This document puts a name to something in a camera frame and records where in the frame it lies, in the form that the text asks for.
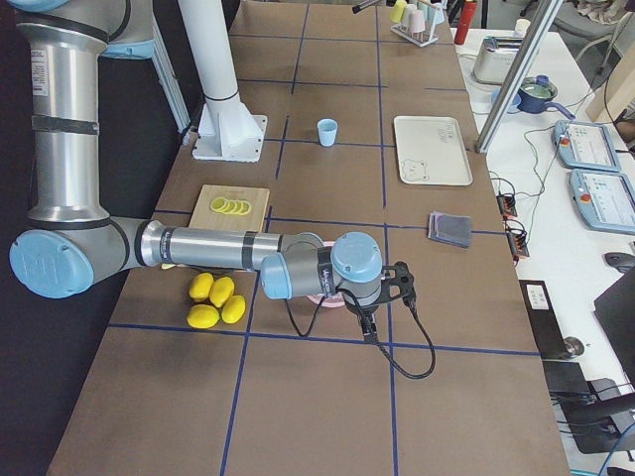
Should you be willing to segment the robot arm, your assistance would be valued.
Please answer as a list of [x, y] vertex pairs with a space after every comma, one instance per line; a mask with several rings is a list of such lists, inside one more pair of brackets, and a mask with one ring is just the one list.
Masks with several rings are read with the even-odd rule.
[[[234, 41], [244, 58], [248, 47], [265, 53], [254, 64], [242, 62], [238, 78], [250, 105], [271, 115], [274, 137], [290, 123], [299, 131], [312, 120], [334, 115], [346, 128], [379, 128], [370, 108], [375, 93], [364, 75], [373, 51], [358, 40], [335, 47], [316, 36], [299, 39], [301, 27], [273, 30], [263, 39]], [[1, 9], [1, 244], [8, 247], [26, 224], [33, 197], [28, 93], [28, 45], [15, 26], [11, 7]], [[178, 149], [167, 100], [152, 65], [146, 61], [102, 59], [99, 63], [100, 197], [116, 215], [148, 217], [155, 208], [186, 210], [195, 200], [183, 181], [169, 180]], [[114, 277], [92, 290], [55, 300], [30, 293], [1, 268], [1, 347], [92, 345], [100, 337], [123, 287]]]

